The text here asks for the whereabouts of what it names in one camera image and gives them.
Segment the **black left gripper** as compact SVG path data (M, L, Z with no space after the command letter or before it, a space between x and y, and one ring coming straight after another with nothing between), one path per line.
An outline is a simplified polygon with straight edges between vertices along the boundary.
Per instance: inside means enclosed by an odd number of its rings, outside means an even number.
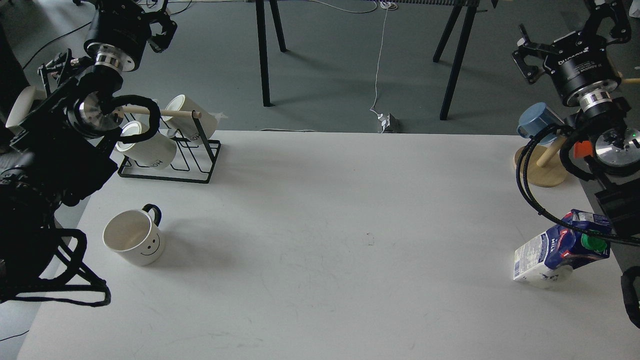
M178 24L170 18L168 0L146 0L147 11L133 0L90 0L96 9L84 42L84 50L95 58L103 46L111 46L126 55L123 71L139 68L146 43L154 53L169 48ZM151 35L147 22L160 24L159 33Z

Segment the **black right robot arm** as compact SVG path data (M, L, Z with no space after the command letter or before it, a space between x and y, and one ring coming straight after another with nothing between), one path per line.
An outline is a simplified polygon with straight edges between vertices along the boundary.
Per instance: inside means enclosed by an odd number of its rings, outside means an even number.
M612 44L628 43L632 30L620 0L586 0L589 18L581 30L551 44L530 40L523 24L512 59L529 84L549 75L565 107L579 107L565 120L553 112L535 115L542 127L526 134L529 142L515 162L519 193L538 215L565 226L535 199L528 182L528 164L535 146L549 135L565 136L558 149L562 166L585 182L596 181L599 208L613 233L602 235L608 243L639 245L639 180L617 184L612 177L630 177L639 171L639 131L626 123L630 105L622 96L613 98L622 77L607 54Z

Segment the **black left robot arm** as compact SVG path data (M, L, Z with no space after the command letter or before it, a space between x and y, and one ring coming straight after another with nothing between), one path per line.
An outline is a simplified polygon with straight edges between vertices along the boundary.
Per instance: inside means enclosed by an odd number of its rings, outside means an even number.
M117 142L157 135L161 111L140 95L115 93L122 73L139 68L148 44L166 50L178 28L167 1L147 12L134 0L96 0L84 43L86 56L55 64L55 91L19 123L11 146L17 162L1 173L1 301L49 302L50 292L98 292L107 306L106 281L83 262L87 236L58 228L55 211L98 191L118 169Z

